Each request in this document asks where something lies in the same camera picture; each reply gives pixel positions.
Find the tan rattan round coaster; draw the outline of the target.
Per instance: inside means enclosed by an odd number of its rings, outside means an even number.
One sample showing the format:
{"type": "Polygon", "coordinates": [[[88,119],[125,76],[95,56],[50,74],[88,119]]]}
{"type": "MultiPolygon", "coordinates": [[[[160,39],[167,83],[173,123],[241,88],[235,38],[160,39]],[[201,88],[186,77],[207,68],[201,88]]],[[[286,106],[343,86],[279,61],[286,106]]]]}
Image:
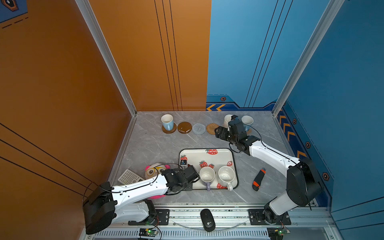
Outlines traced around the tan rattan round coaster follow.
{"type": "Polygon", "coordinates": [[[215,135],[215,130],[219,127],[218,124],[215,124],[215,123],[211,123],[211,124],[208,124],[207,127],[206,127],[206,131],[210,134],[210,135],[215,135]]]}

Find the grey woven round coaster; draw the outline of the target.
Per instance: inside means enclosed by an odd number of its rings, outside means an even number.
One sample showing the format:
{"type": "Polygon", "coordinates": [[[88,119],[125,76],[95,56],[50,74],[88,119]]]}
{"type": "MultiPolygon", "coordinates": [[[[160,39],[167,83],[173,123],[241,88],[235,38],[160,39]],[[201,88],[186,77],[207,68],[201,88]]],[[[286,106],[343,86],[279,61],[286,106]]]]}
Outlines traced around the grey woven round coaster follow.
{"type": "Polygon", "coordinates": [[[200,123],[196,123],[193,125],[192,131],[196,135],[202,135],[206,132],[206,126],[200,123]]]}

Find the glossy brown round coaster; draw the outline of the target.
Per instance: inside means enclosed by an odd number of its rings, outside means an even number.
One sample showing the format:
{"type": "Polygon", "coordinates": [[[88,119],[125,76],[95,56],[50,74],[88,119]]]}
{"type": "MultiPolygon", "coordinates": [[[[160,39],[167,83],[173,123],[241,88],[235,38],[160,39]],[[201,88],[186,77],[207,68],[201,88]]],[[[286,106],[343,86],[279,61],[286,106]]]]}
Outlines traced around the glossy brown round coaster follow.
{"type": "Polygon", "coordinates": [[[192,128],[193,126],[191,125],[191,123],[189,122],[181,122],[179,125],[178,125],[178,131],[179,133],[181,134],[188,134],[192,131],[192,128]]]}

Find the matte brown round coaster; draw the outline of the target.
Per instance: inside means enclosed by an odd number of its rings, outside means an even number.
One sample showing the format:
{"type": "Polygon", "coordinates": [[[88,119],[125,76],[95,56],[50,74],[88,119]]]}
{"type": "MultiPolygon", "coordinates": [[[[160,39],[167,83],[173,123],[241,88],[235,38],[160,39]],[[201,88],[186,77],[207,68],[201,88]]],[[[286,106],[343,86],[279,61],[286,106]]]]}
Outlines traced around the matte brown round coaster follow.
{"type": "Polygon", "coordinates": [[[172,134],[172,133],[174,133],[177,130],[177,128],[178,128],[177,124],[174,124],[174,126],[173,126],[173,128],[171,130],[167,130],[164,126],[162,126],[162,131],[165,134],[172,134]]]}

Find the light blue mug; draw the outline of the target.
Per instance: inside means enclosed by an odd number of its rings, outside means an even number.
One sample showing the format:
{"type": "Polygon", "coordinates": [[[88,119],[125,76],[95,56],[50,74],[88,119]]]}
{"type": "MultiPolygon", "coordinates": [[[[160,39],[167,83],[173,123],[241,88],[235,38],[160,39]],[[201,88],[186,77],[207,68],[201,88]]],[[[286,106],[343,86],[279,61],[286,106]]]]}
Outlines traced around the light blue mug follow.
{"type": "Polygon", "coordinates": [[[165,114],[161,117],[161,121],[162,121],[162,124],[163,126],[167,129],[167,130],[171,130],[174,126],[174,118],[172,115],[170,114],[165,114]]]}

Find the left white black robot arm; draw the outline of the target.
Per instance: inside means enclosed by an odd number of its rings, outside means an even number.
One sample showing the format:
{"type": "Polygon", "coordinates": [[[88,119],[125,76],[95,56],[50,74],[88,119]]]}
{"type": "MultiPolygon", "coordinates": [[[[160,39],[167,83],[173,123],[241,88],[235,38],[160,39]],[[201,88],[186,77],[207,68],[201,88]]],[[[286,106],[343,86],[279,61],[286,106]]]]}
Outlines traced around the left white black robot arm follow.
{"type": "Polygon", "coordinates": [[[87,235],[93,235],[113,223],[144,223],[157,218],[151,197],[173,196],[200,180],[193,166],[186,169],[165,169],[155,177],[130,185],[100,184],[86,199],[82,207],[87,235]]]}

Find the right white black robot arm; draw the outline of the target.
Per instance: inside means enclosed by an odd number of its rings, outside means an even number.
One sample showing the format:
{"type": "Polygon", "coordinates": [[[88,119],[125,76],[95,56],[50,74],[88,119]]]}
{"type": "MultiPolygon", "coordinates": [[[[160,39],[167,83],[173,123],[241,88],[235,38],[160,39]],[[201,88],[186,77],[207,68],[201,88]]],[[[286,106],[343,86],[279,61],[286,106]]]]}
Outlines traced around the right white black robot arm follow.
{"type": "Polygon", "coordinates": [[[233,115],[228,127],[217,127],[215,136],[237,147],[239,152],[257,158],[287,179],[286,191],[269,201],[263,210],[269,225],[281,223],[284,214],[296,207],[310,205],[323,192],[324,186],[315,163],[309,158],[299,159],[266,145],[261,137],[249,136],[244,123],[233,115]]]}

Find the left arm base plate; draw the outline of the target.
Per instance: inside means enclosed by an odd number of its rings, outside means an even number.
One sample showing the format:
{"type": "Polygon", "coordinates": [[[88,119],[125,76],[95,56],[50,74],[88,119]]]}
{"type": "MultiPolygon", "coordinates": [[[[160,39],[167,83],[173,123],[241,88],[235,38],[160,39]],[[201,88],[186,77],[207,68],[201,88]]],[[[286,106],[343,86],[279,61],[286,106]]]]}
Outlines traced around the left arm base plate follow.
{"type": "Polygon", "coordinates": [[[129,221],[129,226],[167,226],[169,224],[170,210],[155,209],[141,222],[129,221]]]}

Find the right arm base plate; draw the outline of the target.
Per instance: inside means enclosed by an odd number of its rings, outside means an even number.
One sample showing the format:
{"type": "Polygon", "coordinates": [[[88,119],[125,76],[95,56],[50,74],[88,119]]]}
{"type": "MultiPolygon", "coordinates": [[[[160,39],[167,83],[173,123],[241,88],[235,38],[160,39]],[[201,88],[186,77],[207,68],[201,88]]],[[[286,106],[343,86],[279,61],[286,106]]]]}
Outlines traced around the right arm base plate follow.
{"type": "Polygon", "coordinates": [[[249,220],[251,225],[285,225],[292,224],[288,212],[278,216],[272,210],[249,209],[249,220]]]}

